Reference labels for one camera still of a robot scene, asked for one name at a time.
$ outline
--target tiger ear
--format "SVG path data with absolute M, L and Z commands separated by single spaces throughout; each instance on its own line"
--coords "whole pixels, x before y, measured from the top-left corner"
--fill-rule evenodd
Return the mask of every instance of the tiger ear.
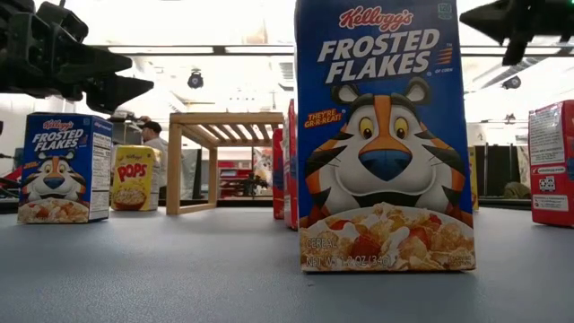
M 423 78 L 416 76 L 407 85 L 404 96 L 414 104 L 429 104 L 431 88 Z
M 355 84 L 338 85 L 331 89 L 331 99 L 337 104 L 351 104 L 359 96 L 359 88 Z

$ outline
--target gray table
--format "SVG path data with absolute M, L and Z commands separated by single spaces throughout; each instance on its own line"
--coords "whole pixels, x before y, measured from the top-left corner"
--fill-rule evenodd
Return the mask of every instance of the gray table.
M 270 209 L 17 225 L 0 215 L 0 322 L 572 322 L 574 231 L 475 216 L 478 269 L 304 275 Z

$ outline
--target blue cereal box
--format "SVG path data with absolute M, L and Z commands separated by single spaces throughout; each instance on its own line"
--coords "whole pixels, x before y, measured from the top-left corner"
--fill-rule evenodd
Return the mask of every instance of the blue cereal box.
M 304 271 L 475 268 L 454 0 L 299 0 Z
M 112 125 L 79 114 L 30 114 L 19 223 L 87 223 L 109 217 Z

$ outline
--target baseball cap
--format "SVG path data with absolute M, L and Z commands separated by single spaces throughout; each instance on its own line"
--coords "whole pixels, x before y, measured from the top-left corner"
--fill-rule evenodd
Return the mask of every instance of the baseball cap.
M 148 121 L 148 122 L 144 123 L 142 126 L 142 129 L 145 129 L 145 128 L 150 128 L 156 134 L 159 134 L 161 132 L 160 124 L 157 122 L 154 122 L 154 121 Z

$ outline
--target wooden structure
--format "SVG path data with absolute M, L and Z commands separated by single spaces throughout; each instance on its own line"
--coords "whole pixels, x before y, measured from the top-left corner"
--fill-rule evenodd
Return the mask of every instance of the wooden structure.
M 172 113 L 168 148 L 167 213 L 169 215 L 186 214 L 216 207 L 219 187 L 217 147 L 271 146 L 272 136 L 267 132 L 267 126 L 275 130 L 282 123 L 281 112 Z M 209 149 L 207 204 L 180 206 L 181 136 Z

